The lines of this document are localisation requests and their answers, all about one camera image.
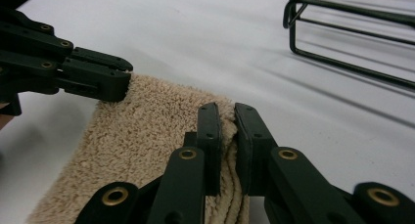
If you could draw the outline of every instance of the white table surface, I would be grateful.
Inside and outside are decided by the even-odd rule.
[[[20,10],[76,46],[127,59],[136,73],[255,107],[280,146],[301,150],[348,192],[376,181],[415,200],[415,95],[295,56],[282,26],[287,1],[30,0]],[[388,2],[392,9],[406,3],[406,13],[415,14],[413,1]],[[334,45],[360,56],[384,52],[375,59],[389,65],[375,67],[415,79],[413,48],[384,49],[307,28],[299,27],[304,48]],[[23,114],[0,132],[2,224],[24,223],[67,163],[97,103],[63,91],[20,96]],[[252,199],[251,223],[268,223],[262,199]]]

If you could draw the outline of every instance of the towel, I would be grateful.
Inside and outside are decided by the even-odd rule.
[[[235,171],[234,104],[227,98],[145,75],[132,74],[125,99],[99,102],[82,140],[27,223],[74,223],[101,187],[143,187],[165,170],[170,154],[196,131],[197,111],[216,102],[222,124],[221,196],[207,197],[205,223],[249,223],[249,198]]]

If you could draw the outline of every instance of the black wire rack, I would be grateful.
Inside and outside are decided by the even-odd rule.
[[[340,61],[334,58],[326,57],[323,55],[311,53],[303,49],[298,48],[296,44],[297,39],[297,22],[307,22],[312,23],[317,26],[330,27],[331,29],[338,29],[344,32],[351,32],[354,34],[375,37],[376,39],[383,39],[389,42],[401,43],[406,46],[409,46],[409,49],[414,49],[415,51],[415,40],[410,40],[406,38],[401,38],[398,36],[391,36],[390,34],[385,34],[382,32],[375,32],[370,29],[360,29],[353,26],[344,26],[337,23],[331,22],[322,22],[319,20],[311,20],[303,18],[301,15],[305,11],[308,5],[312,5],[324,10],[335,10],[342,13],[354,14],[355,16],[366,17],[376,20],[381,20],[384,22],[392,22],[393,24],[400,24],[408,27],[409,29],[414,29],[415,31],[415,17],[410,15],[404,15],[400,13],[394,13],[385,10],[373,10],[367,9],[360,6],[349,5],[348,3],[338,3],[330,0],[290,0],[284,11],[284,20],[283,26],[288,28],[290,31],[290,48],[291,50],[300,56],[309,58],[314,61],[318,61],[332,67],[336,67],[345,71],[350,71],[354,74],[364,76],[376,81],[381,81],[399,87],[401,89],[409,90],[415,92],[415,82],[410,79],[402,78],[401,76],[390,75],[381,71],[374,70],[368,67],[361,67],[355,64],[350,64],[344,61]]]

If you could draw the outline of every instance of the beige towel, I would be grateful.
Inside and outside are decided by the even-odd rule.
[[[248,223],[249,199],[235,172],[234,105],[224,97],[133,74],[120,103],[99,103],[82,142],[27,223],[73,223],[101,187],[125,181],[143,187],[164,172],[185,132],[196,131],[197,110],[216,102],[224,157],[221,197],[207,198],[206,223]]]

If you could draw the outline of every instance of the terry cloth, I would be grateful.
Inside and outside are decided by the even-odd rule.
[[[161,176],[170,154],[196,131],[197,111],[216,102],[222,124],[221,196],[207,197],[205,223],[249,223],[249,198],[235,172],[234,104],[192,87],[132,74],[119,103],[100,102],[58,180],[27,223],[74,223],[101,187],[115,181],[143,187]]]

